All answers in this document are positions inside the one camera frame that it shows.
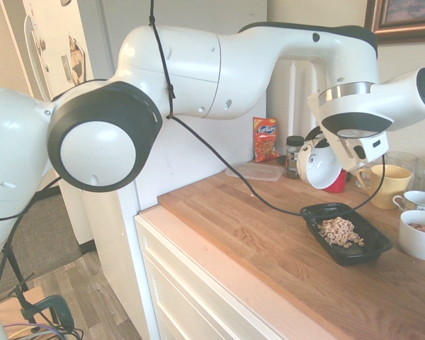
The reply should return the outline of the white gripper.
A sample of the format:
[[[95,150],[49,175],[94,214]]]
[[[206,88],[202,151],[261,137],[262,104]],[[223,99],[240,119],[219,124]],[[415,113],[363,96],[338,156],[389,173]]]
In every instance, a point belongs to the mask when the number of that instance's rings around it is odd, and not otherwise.
[[[331,132],[322,132],[320,126],[313,128],[305,137],[305,143],[313,146],[330,145],[342,168],[353,171],[361,168],[367,161],[363,138],[353,139],[338,137]]]

